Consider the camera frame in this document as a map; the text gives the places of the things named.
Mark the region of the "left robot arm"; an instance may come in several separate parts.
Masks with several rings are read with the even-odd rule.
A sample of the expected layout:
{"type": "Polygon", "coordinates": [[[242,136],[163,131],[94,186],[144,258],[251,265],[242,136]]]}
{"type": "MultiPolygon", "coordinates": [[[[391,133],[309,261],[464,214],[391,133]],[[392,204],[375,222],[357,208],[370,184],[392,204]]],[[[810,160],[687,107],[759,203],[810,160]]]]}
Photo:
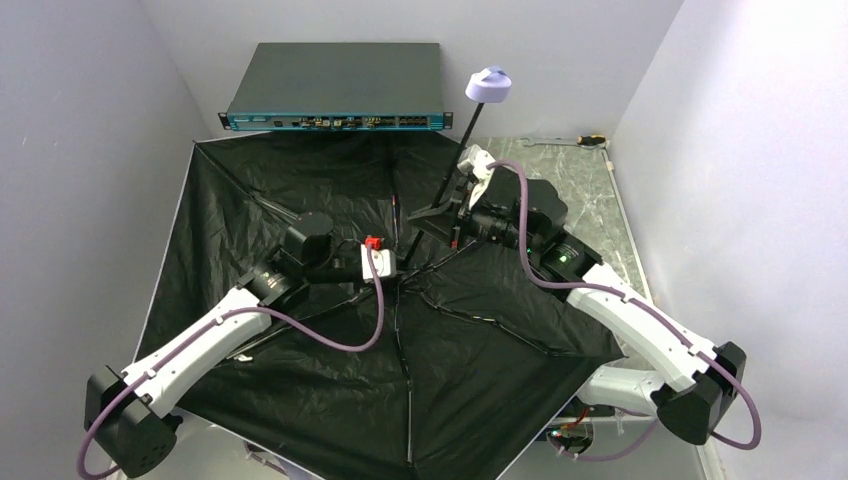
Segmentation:
{"type": "Polygon", "coordinates": [[[129,478],[149,473],[176,446],[182,420],[173,410],[179,400],[240,345],[276,321],[331,349],[359,353],[379,339],[384,318],[359,345],[341,343],[289,316],[306,300],[313,284],[357,280],[382,285],[395,273],[394,255],[379,237],[358,242],[356,252],[341,252],[332,240],[332,220],[304,213],[207,313],[172,340],[121,370],[105,365],[87,380],[83,427],[76,458],[81,479],[129,478]]]}

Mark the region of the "purple folding umbrella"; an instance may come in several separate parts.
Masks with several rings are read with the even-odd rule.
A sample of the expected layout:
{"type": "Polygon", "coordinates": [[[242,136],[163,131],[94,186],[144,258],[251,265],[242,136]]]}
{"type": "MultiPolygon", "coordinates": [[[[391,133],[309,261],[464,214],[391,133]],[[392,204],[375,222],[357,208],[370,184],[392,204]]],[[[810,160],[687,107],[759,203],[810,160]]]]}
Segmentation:
{"type": "Polygon", "coordinates": [[[494,479],[595,369],[612,333],[538,289],[515,251],[417,240],[456,143],[435,132],[277,132],[194,146],[140,339],[174,338],[264,257],[284,210],[327,214],[335,242],[382,237],[410,271],[384,286],[324,284],[248,362],[226,361],[180,405],[326,479],[494,479]],[[333,344],[366,344],[342,352],[333,344]]]}

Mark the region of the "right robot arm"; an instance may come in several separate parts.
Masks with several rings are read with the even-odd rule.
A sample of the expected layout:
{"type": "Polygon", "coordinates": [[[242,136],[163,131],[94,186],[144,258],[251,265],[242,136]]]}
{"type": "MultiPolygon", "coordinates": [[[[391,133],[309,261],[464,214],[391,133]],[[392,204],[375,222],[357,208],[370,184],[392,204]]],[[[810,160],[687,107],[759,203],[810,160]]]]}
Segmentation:
{"type": "Polygon", "coordinates": [[[534,197],[523,187],[510,204],[488,199],[480,186],[457,187],[443,203],[410,215],[410,223],[452,247],[472,240],[526,258],[531,281],[618,335],[650,364],[648,370],[600,367],[577,396],[656,418],[679,439],[703,445],[741,396],[746,352],[717,345],[648,305],[601,255],[566,231],[565,203],[555,190],[534,197]]]}

